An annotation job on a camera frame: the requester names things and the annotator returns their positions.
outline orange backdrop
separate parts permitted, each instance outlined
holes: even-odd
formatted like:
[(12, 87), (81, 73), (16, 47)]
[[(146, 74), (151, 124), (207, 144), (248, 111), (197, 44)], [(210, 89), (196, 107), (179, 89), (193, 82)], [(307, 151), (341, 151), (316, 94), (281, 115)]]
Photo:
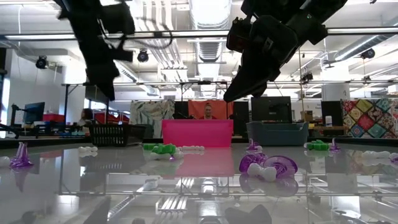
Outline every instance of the orange backdrop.
[(199, 119), (205, 115), (205, 105), (209, 103), (211, 105), (211, 115), (217, 119), (228, 119), (233, 114), (233, 102), (228, 103), (228, 117), (226, 116), (226, 105), (227, 103), (223, 100), (206, 100), (206, 101), (188, 101), (188, 112), (189, 115)]

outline person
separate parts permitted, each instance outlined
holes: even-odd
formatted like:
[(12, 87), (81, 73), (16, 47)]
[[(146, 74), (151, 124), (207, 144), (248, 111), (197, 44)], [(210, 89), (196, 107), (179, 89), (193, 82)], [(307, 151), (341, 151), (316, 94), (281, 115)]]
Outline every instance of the person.
[(80, 120), (77, 123), (79, 126), (84, 126), (86, 124), (93, 124), (93, 111), (89, 108), (84, 108), (81, 111)]
[(211, 104), (207, 103), (205, 105), (205, 115), (202, 116), (199, 119), (217, 119), (216, 117), (214, 117), (213, 115), (211, 115), (211, 111), (212, 111), (212, 107)]

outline floral curtain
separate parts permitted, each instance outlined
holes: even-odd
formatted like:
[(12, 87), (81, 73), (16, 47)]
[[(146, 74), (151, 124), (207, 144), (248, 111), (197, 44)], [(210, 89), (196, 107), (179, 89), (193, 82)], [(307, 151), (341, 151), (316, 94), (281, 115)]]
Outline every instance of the floral curtain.
[(131, 102), (130, 124), (150, 124), (154, 129), (154, 138), (161, 138), (162, 120), (173, 119), (175, 102), (172, 100)]
[(354, 138), (396, 138), (395, 105), (395, 101), (387, 98), (342, 101), (348, 134)]

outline man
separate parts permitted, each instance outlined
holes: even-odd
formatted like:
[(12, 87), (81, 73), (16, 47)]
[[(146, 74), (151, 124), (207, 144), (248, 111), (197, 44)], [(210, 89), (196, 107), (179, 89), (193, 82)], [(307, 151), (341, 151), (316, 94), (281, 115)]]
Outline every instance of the man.
[(205, 115), (202, 116), (199, 119), (217, 119), (217, 118), (215, 118), (214, 116), (211, 115), (211, 109), (212, 109), (211, 105), (209, 103), (207, 103), (205, 105)]

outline woman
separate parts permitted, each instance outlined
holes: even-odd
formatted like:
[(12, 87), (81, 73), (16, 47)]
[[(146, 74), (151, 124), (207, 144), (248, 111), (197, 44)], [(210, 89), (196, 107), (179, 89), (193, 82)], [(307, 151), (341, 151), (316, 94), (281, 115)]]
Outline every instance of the woman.
[(93, 124), (93, 111), (89, 108), (85, 108), (81, 111), (81, 118), (77, 123), (79, 126), (84, 126), (86, 124)]

